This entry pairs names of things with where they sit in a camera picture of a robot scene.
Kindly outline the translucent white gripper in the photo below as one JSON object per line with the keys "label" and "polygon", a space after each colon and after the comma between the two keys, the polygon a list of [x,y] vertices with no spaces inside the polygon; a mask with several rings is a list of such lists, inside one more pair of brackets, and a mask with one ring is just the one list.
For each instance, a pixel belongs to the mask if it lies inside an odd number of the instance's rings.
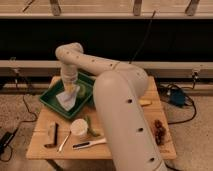
{"label": "translucent white gripper", "polygon": [[64,83],[64,89],[67,93],[73,93],[75,90],[75,83],[78,79],[78,69],[75,65],[63,65],[61,67],[61,78]]}

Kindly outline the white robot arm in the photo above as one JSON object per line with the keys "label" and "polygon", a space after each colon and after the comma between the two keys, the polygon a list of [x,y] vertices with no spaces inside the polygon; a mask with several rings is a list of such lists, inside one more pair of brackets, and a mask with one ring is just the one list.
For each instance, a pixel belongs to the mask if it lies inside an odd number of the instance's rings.
{"label": "white robot arm", "polygon": [[139,98],[148,75],[135,65],[86,55],[79,43],[56,48],[63,67],[72,64],[96,76],[93,99],[117,171],[167,171]]}

